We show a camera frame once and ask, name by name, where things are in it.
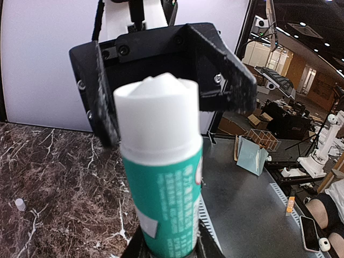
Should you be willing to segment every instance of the light blue paper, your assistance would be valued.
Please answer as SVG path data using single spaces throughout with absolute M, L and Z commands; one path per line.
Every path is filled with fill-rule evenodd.
M 243 137 L 239 137 L 238 152 L 239 157 L 236 164 L 260 176 L 269 153 L 264 148 L 261 149 L 259 145 Z

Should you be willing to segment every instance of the teal label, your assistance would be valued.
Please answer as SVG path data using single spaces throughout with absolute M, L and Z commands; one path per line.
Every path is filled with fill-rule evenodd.
M 168 166 L 123 162 L 149 249 L 159 258 L 190 254 L 197 241 L 202 149 Z

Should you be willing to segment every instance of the person's leg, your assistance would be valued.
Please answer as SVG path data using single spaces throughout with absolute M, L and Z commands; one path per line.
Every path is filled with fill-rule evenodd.
M 313 199 L 306 204 L 307 209 L 312 214 L 313 218 L 318 223 L 319 227 L 323 230 L 328 226 L 328 216 L 324 204 L 318 200 Z
M 328 237 L 331 248 L 335 250 L 339 258 L 344 258 L 344 239 L 338 233 L 331 233 Z

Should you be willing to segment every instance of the black shorts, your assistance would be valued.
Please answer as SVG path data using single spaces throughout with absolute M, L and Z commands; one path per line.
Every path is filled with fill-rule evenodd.
M 325 193 L 320 193 L 315 199 L 320 200 L 325 206 L 328 217 L 328 225 L 326 231 L 330 233 L 337 233 L 338 235 L 341 235 L 342 238 L 344 238 L 344 224 L 340 220 L 338 208 L 331 196 Z

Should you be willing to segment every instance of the gray table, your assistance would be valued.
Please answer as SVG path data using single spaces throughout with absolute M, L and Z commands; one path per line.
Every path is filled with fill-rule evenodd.
M 204 138 L 202 195 L 224 255 L 320 257 L 304 250 L 300 228 L 293 217 L 285 216 L 269 173 L 257 177 L 238 167 L 233 160 L 234 141 L 216 141 L 211 145 Z

